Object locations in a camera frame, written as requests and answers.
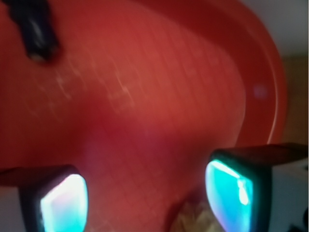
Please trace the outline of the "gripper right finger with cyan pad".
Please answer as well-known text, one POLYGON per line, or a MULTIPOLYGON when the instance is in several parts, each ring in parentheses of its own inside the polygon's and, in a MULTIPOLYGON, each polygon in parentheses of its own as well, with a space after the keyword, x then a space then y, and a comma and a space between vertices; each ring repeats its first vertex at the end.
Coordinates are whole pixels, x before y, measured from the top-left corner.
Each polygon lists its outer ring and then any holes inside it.
POLYGON ((210 208, 226 232, 306 232, 309 150, 284 143, 214 150, 205 170, 210 208))

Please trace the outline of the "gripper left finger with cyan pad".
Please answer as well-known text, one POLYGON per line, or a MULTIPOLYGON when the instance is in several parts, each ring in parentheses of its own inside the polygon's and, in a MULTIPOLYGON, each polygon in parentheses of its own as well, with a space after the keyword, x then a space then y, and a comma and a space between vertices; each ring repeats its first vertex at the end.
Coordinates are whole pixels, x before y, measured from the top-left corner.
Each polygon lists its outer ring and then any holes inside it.
POLYGON ((88 189, 72 165, 0 171, 2 232, 83 232, 88 189))

